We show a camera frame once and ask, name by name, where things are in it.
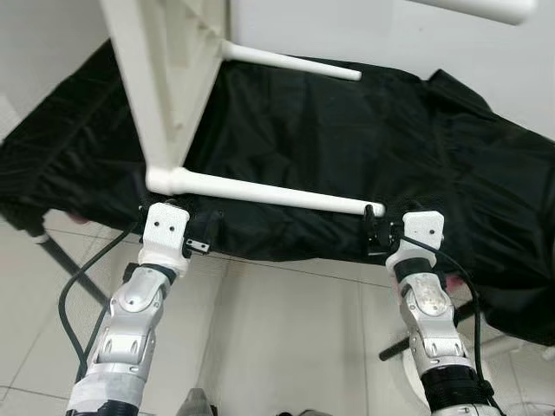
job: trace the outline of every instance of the black wire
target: black wire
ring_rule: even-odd
[[[88,357],[91,350],[93,349],[93,346],[95,345],[96,336],[98,335],[98,331],[100,331],[101,325],[104,322],[104,316],[106,315],[106,312],[108,311],[109,304],[110,303],[107,302],[102,307],[101,313],[96,318],[95,326],[93,327],[93,331],[91,332],[90,337],[88,338],[87,346],[85,347],[85,350],[83,351],[83,355],[85,355],[85,357]],[[79,368],[77,369],[77,375],[75,376],[75,383],[77,381],[81,380],[85,376],[86,372],[87,372],[87,368],[86,367],[81,367],[81,365],[80,365]]]
[[[472,296],[472,305],[473,305],[473,312],[474,312],[474,364],[476,366],[476,374],[478,375],[478,379],[480,380],[480,383],[482,384],[482,386],[484,386],[487,383],[487,381],[484,379],[484,372],[482,371],[482,358],[481,358],[481,349],[480,349],[480,344],[481,344],[480,342],[480,338],[481,338],[480,301],[478,298],[479,297],[478,291],[476,290],[476,287],[472,282],[472,277],[470,277],[470,274],[465,270],[464,267],[458,264],[456,260],[451,256],[449,256],[447,253],[444,253],[441,250],[437,250],[434,247],[431,247],[427,244],[421,243],[418,240],[414,240],[411,237],[407,237],[403,235],[401,235],[400,237],[411,244],[414,244],[414,245],[417,245],[418,247],[423,248],[424,250],[428,250],[434,254],[438,254],[440,256],[445,257],[462,273],[462,275],[460,275],[460,278],[467,285],[468,289],[470,290],[470,294]],[[501,415],[504,416],[505,414],[501,411],[500,406],[497,404],[495,399],[490,394],[488,394],[488,396],[489,397],[487,399],[490,405],[495,407],[497,410],[499,410],[499,413],[501,413]]]
[[[83,274],[90,269],[93,264],[98,262],[102,257],[104,257],[110,250],[112,250],[123,238],[125,238],[136,226],[136,223],[129,225],[118,237],[112,240],[110,243],[106,244],[106,246],[98,251],[90,260],[88,260],[83,266],[66,282],[63,286],[62,293],[60,293],[60,297],[58,299],[58,315],[60,316],[60,322],[62,323],[63,329],[66,332],[75,353],[77,354],[77,358],[79,359],[79,368],[80,370],[87,371],[87,356],[83,351],[81,343],[79,343],[79,339],[75,334],[73,328],[71,328],[71,324],[69,323],[68,313],[66,311],[66,301],[68,299],[69,290],[72,286],[79,280]]]

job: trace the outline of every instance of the black bracket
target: black bracket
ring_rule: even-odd
[[[395,244],[398,243],[395,236],[399,225],[390,222],[387,218],[376,217],[372,205],[366,205],[364,208],[362,227],[366,239],[367,256],[384,256],[395,251]]]

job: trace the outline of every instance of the black tape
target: black tape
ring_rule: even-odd
[[[68,410],[66,416],[137,416],[139,409],[129,403],[118,400],[108,400],[96,412],[74,412]]]
[[[160,273],[162,273],[164,276],[167,277],[167,280],[170,281],[170,284],[173,284],[173,282],[175,282],[175,279],[177,279],[177,274],[173,270],[168,269],[167,267],[164,267],[164,266],[160,266],[159,264],[144,263],[144,264],[141,264],[140,266],[145,267],[147,269],[159,271]]]
[[[396,264],[393,269],[398,283],[402,282],[402,279],[405,277],[413,275],[414,273],[432,273],[430,262],[420,257],[403,260]]]
[[[473,368],[433,368],[422,375],[421,381],[432,413],[457,405],[488,404],[486,393]]]

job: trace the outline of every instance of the black fabric cover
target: black fabric cover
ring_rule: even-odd
[[[443,71],[422,81],[390,68],[334,63],[361,70],[362,80],[223,64],[185,166],[382,202],[395,221],[413,203],[440,211],[442,249],[473,273],[490,324],[554,344],[554,144],[494,114]],[[123,227],[145,199],[164,199],[144,191],[144,170],[107,43],[6,139],[0,198]],[[385,261],[364,255],[358,216],[178,200],[198,216],[225,214],[212,242],[217,251],[273,261]],[[441,259],[439,267],[452,269]]]

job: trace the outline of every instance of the white plastic chair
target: white plastic chair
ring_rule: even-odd
[[[362,215],[381,204],[190,172],[182,167],[223,60],[357,81],[346,68],[246,48],[226,40],[226,0],[101,0],[147,162],[147,187]]]

